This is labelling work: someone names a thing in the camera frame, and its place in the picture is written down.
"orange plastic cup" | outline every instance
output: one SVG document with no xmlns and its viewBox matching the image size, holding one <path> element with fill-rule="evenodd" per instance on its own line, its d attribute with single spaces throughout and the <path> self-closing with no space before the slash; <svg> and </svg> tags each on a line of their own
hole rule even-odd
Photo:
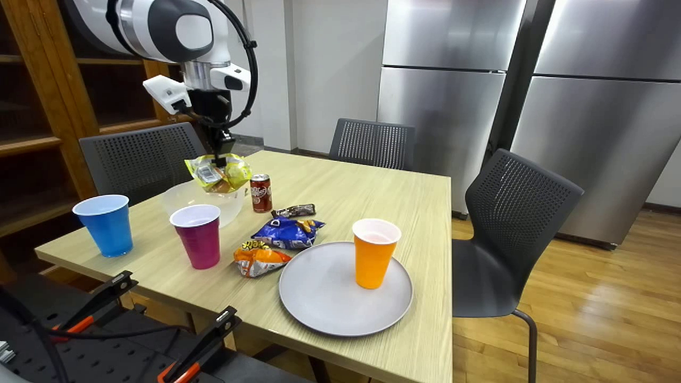
<svg viewBox="0 0 681 383">
<path fill-rule="evenodd" d="M 363 289 L 379 289 L 402 231 L 386 220 L 359 220 L 356 234 L 356 283 Z"/>
</svg>

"soda can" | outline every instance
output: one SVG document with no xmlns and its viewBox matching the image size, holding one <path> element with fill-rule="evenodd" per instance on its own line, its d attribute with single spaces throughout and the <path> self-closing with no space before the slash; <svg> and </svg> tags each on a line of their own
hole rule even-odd
<svg viewBox="0 0 681 383">
<path fill-rule="evenodd" d="M 273 212 L 273 188 L 269 175 L 255 175 L 252 179 L 252 200 L 255 213 Z"/>
</svg>

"wooden table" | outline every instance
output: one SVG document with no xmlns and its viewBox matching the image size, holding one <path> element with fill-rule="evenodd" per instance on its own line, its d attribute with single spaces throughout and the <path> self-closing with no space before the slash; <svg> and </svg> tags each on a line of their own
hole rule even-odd
<svg viewBox="0 0 681 383">
<path fill-rule="evenodd" d="M 133 271 L 139 289 L 189 311 L 218 314 L 231 305 L 238 318 L 273 344 L 316 356 L 382 381 L 451 381 L 451 182 L 447 178 L 357 166 L 320 158 L 260 151 L 253 172 L 273 179 L 275 208 L 318 207 L 325 225 L 318 244 L 351 241 L 359 218 L 396 221 L 405 236 L 396 258 L 411 275 L 416 298 L 394 328 L 363 338 L 332 338 L 302 328 L 276 295 L 276 275 L 244 279 L 230 265 L 235 249 L 269 221 L 247 200 L 221 229 L 221 262 L 192 271 L 159 199 L 129 208 L 134 249 L 104 261 L 85 231 L 36 247 L 40 261 L 106 279 Z"/>
</svg>

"chair backrest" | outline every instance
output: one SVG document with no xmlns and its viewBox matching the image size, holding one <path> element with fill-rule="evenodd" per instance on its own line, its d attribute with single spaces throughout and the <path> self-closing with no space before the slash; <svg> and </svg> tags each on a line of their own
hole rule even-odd
<svg viewBox="0 0 681 383">
<path fill-rule="evenodd" d="M 339 120 L 329 158 L 383 168 L 411 168 L 413 129 Z"/>
<path fill-rule="evenodd" d="M 518 298 L 580 197 L 578 185 L 504 150 L 468 188 L 472 241 L 511 271 Z"/>
<path fill-rule="evenodd" d="M 189 182 L 183 161 L 205 154 L 189 124 L 85 136 L 80 150 L 98 194 L 125 194 L 129 202 Z"/>
</svg>

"chip bag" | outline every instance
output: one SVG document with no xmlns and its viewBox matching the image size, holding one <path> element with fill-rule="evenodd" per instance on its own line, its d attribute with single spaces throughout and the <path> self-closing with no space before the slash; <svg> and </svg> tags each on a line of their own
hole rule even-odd
<svg viewBox="0 0 681 383">
<path fill-rule="evenodd" d="M 252 238 L 278 249 L 302 251 L 316 244 L 318 231 L 322 225 L 323 221 L 316 220 L 275 218 L 267 225 L 262 225 Z"/>
<path fill-rule="evenodd" d="M 238 272 L 249 279 L 278 271 L 289 261 L 291 255 L 275 251 L 262 241 L 247 241 L 238 251 L 235 251 Z"/>
<path fill-rule="evenodd" d="M 218 168 L 213 156 L 186 161 L 192 179 L 207 192 L 227 194 L 243 188 L 252 178 L 252 168 L 237 154 L 224 154 L 225 166 Z"/>
</svg>

